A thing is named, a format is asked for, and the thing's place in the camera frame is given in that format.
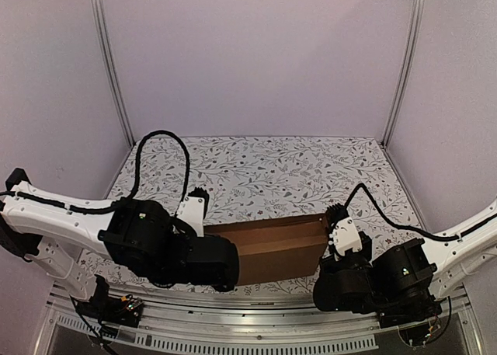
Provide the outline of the brown cardboard paper box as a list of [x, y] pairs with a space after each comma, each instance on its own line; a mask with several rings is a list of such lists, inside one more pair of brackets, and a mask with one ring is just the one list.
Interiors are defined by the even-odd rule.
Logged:
[[238, 285], [311, 276], [328, 245], [325, 215], [208, 225], [204, 231], [233, 242], [238, 250]]

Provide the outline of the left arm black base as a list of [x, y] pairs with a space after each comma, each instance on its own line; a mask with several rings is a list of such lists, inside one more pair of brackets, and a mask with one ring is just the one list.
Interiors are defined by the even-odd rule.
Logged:
[[144, 302], [132, 294], [119, 298], [109, 295], [109, 284], [100, 275], [95, 275], [96, 289], [87, 302], [76, 301], [75, 310], [78, 314], [95, 318], [99, 323], [110, 322], [132, 328], [139, 326]]

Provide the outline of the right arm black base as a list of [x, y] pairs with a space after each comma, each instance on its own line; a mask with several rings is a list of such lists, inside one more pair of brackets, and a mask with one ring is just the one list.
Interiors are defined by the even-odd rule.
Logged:
[[422, 322], [442, 313], [441, 303], [430, 293], [421, 293], [406, 297], [390, 308], [378, 312], [378, 321], [382, 329]]

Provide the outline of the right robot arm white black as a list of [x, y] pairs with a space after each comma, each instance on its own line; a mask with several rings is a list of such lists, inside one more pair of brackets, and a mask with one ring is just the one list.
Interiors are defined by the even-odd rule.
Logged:
[[496, 256], [495, 203], [446, 231], [409, 239], [379, 256], [343, 205], [330, 207], [325, 219], [329, 254], [319, 262], [315, 307], [375, 312], [383, 327], [439, 315], [441, 301]]

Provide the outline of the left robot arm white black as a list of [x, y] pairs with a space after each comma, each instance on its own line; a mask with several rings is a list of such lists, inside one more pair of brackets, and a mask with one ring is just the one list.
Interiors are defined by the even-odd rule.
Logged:
[[101, 291], [106, 281], [81, 268], [64, 250], [65, 243], [124, 266], [159, 288], [192, 284], [226, 292], [238, 282], [235, 244], [203, 232], [202, 197], [186, 199], [180, 213], [171, 215], [154, 200], [82, 200], [39, 190], [21, 169], [6, 186], [2, 245], [43, 268], [99, 319], [116, 311], [114, 300]]

